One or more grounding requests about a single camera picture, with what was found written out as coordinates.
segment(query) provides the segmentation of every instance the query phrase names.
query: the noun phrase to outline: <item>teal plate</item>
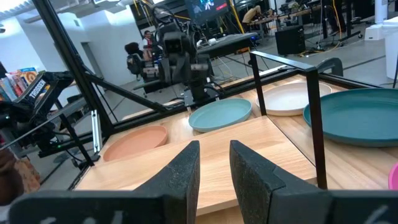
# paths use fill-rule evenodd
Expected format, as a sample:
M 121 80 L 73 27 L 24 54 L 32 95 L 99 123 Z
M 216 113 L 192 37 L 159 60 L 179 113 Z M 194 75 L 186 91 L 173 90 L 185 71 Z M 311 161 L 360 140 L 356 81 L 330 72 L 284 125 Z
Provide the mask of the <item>teal plate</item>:
M 205 133 L 245 121 L 250 114 L 251 103 L 248 100 L 218 100 L 197 109 L 188 122 L 193 129 Z
M 367 88 L 321 97 L 323 133 L 336 142 L 365 147 L 398 146 L 398 90 Z M 311 126 L 310 108 L 304 120 Z

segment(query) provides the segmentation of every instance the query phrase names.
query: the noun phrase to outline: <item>monitor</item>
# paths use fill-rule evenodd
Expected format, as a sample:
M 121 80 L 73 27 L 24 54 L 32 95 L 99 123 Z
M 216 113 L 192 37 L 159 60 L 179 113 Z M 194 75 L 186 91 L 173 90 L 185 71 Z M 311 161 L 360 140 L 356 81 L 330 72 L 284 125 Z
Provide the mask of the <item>monitor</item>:
M 191 20 L 202 25 L 227 12 L 227 1 L 229 0 L 185 0 L 185 5 Z

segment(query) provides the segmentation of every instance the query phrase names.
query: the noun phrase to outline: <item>black metal frame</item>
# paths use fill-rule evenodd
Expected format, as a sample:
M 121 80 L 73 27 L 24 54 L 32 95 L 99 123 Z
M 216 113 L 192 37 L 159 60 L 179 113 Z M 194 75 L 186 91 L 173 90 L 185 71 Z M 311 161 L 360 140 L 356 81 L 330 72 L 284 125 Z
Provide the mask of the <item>black metal frame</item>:
M 147 99 L 142 100 L 143 98 L 141 98 L 140 96 L 137 96 L 126 90 L 123 90 L 122 88 L 112 85 L 108 82 L 104 82 L 100 78 L 88 75 L 86 67 L 84 66 L 80 56 L 78 55 L 72 42 L 70 41 L 68 34 L 65 32 L 65 29 L 60 23 L 57 14 L 55 13 L 53 7 L 51 6 L 50 1 L 34 0 L 34 4 L 36 5 L 39 14 L 42 16 L 44 23 L 47 26 L 47 29 L 49 30 L 56 46 L 60 49 L 61 56 L 64 58 L 67 67 L 69 68 L 69 71 L 71 71 L 72 74 L 74 75 L 77 85 L 82 95 L 84 96 L 88 106 L 90 107 L 91 110 L 97 110 L 101 119 L 101 127 L 103 132 L 103 138 L 105 141 L 112 134 L 116 134 L 131 128 L 135 128 L 137 126 L 150 123 L 152 121 L 156 121 L 158 119 L 162 119 L 171 116 L 173 114 L 181 113 L 187 110 L 186 107 L 184 107 L 184 105 L 181 103 L 176 103 L 174 105 L 171 105 L 173 107 L 170 109 L 169 107 L 166 108 L 163 105 L 151 102 Z M 260 77 L 256 56 L 265 57 L 270 60 L 274 60 L 276 62 L 284 63 L 296 69 L 276 71 Z M 261 114 L 266 115 L 266 107 L 263 100 L 264 97 L 262 95 L 261 86 L 272 82 L 276 82 L 277 80 L 283 80 L 285 78 L 292 77 L 299 73 L 304 74 L 307 77 L 308 97 L 310 102 L 313 145 L 315 153 L 315 164 L 317 168 L 318 186 L 323 189 L 326 189 L 327 182 L 326 182 L 326 169 L 325 169 L 325 153 L 323 148 L 322 118 L 321 118 L 319 86 L 318 86 L 319 79 L 321 79 L 324 82 L 329 82 L 335 85 L 343 86 L 345 88 L 379 88 L 379 86 L 356 82 L 353 80 L 348 80 L 343 77 L 337 77 L 334 75 L 318 74 L 317 68 L 312 65 L 307 65 L 305 63 L 296 62 L 293 60 L 261 52 L 251 52 L 250 57 L 252 60 L 252 69 L 254 73 L 254 78 L 224 87 L 223 98 L 227 98 L 251 90 L 256 87 L 257 94 L 260 99 L 259 103 L 260 103 Z M 136 101 L 149 108 L 152 108 L 153 111 L 112 124 L 91 82 L 94 83 L 95 85 L 99 85 L 111 91 L 114 91 L 119 95 L 129 98 L 130 100 Z M 49 118 L 48 121 L 44 122 L 40 126 L 29 131 L 28 133 L 25 133 L 23 136 L 9 143 L 8 145 L 14 144 L 19 139 L 26 137 L 27 135 L 29 135 L 36 129 L 40 128 L 44 124 L 50 122 L 57 116 L 61 116 L 64 125 L 67 127 L 72 136 L 70 140 L 59 143 L 60 145 L 62 145 L 63 149 L 57 152 L 64 151 L 65 149 L 69 149 L 71 147 L 79 147 L 82 151 L 84 151 L 83 144 L 92 141 L 91 137 L 92 133 L 85 133 L 80 136 L 77 136 L 72 126 L 70 126 L 70 124 L 68 123 L 66 117 L 62 114 L 62 110 L 60 110 L 55 116 Z M 70 189 L 74 188 L 74 186 L 78 183 L 79 179 L 83 176 L 87 168 L 89 166 L 94 165 L 93 161 L 87 154 L 83 153 L 83 155 L 85 156 L 86 159 L 85 166 L 81 167 L 81 172 L 79 173 L 75 181 L 71 184 Z

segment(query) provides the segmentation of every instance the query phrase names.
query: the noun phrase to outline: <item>ceiling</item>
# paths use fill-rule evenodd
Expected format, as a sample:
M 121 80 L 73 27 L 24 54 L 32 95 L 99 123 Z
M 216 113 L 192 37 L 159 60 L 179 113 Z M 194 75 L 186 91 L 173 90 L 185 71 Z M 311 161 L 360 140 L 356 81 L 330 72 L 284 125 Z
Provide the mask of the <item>ceiling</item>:
M 125 7 L 117 6 L 119 0 L 50 0 L 50 2 L 57 13 L 72 12 L 79 18 L 102 10 L 116 13 L 125 9 Z M 0 21 L 33 9 L 35 9 L 35 6 L 32 0 L 27 0 L 14 9 L 0 12 Z M 25 22 L 31 23 L 40 19 L 40 16 L 34 16 L 26 19 Z

